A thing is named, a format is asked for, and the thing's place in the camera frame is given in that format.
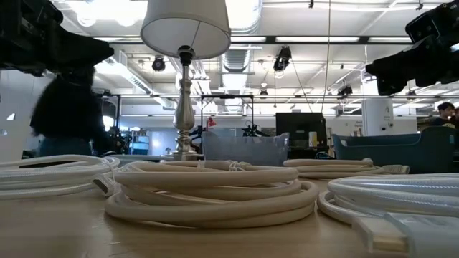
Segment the black monitor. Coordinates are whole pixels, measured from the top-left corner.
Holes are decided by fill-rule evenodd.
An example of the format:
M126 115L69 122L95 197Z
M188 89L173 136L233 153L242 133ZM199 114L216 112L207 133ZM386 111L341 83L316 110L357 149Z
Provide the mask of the black monitor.
M327 144L325 119L322 113L276 113L276 135L290 133L290 146L308 147L309 132L317 132L319 145Z

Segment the lamp pole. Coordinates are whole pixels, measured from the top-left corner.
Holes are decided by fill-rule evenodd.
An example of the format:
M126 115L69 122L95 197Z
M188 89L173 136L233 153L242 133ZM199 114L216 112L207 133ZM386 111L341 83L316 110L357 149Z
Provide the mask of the lamp pole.
M182 46L179 48L178 54L183 69L182 78L179 82L179 104L174 116L174 127L179 131L179 135L176 138L176 150L172 153L172 156L176 160L189 161L197 159L196 152L191 149L191 139L189 137L189 131L194 127L194 111L190 98L192 81L189 78L189 65L193 60L194 51L189 46Z

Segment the wooden table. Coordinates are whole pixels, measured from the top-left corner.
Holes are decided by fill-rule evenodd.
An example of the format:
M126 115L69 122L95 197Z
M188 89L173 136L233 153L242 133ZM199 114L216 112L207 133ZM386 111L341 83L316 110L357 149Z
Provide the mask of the wooden table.
M104 200L85 193L0 201L0 257L369 257L350 226L320 212L265 228L182 229L111 218Z

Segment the black jacket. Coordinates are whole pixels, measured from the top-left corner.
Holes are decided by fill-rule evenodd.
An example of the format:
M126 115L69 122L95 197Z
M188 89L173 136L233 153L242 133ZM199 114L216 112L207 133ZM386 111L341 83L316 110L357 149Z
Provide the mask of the black jacket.
M90 87L55 79L38 100L30 126L35 135L93 140L98 152L109 148L102 110Z

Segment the coiled cable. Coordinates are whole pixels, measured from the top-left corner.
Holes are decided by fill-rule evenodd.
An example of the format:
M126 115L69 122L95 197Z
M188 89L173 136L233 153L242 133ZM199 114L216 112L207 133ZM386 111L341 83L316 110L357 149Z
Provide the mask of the coiled cable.
M111 216L194 228L246 228L285 224L314 210L318 188L291 168L229 161L137 161L115 173L121 192Z
M18 168L45 163L69 162L44 168ZM63 155L0 163L0 200L61 196L87 191L98 174L110 174L117 158Z
M319 209L351 224L355 216L387 212L459 217L459 174L341 178L320 194Z
M407 166L376 167L370 159L362 161L298 159L284 162L284 166L295 168L300 178L337 179L352 176L406 174Z

